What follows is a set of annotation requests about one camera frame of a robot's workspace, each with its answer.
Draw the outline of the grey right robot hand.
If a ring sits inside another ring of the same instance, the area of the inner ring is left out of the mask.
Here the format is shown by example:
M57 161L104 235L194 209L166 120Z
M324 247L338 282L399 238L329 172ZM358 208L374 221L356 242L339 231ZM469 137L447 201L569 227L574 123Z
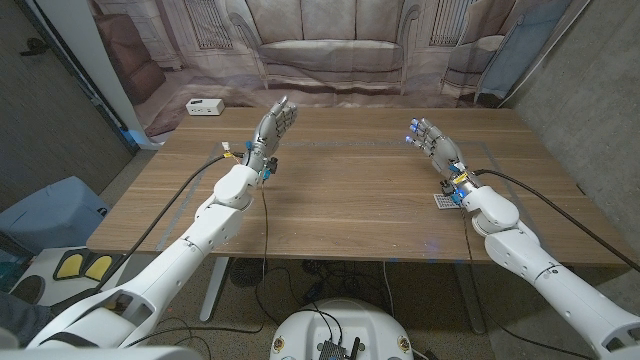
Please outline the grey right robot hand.
M407 136L406 142L421 149L431 159L432 166L443 177L440 184L445 194L482 187L478 178L468 170L460 148L434 124L425 118L414 118L409 128L414 137Z

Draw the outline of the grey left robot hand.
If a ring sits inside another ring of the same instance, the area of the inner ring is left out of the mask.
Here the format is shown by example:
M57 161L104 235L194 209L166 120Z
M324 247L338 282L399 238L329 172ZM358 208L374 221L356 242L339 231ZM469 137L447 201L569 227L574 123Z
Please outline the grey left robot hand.
M295 123L298 109L283 96L263 116L255 128L253 140L244 155L242 164L260 172L276 152L279 142Z

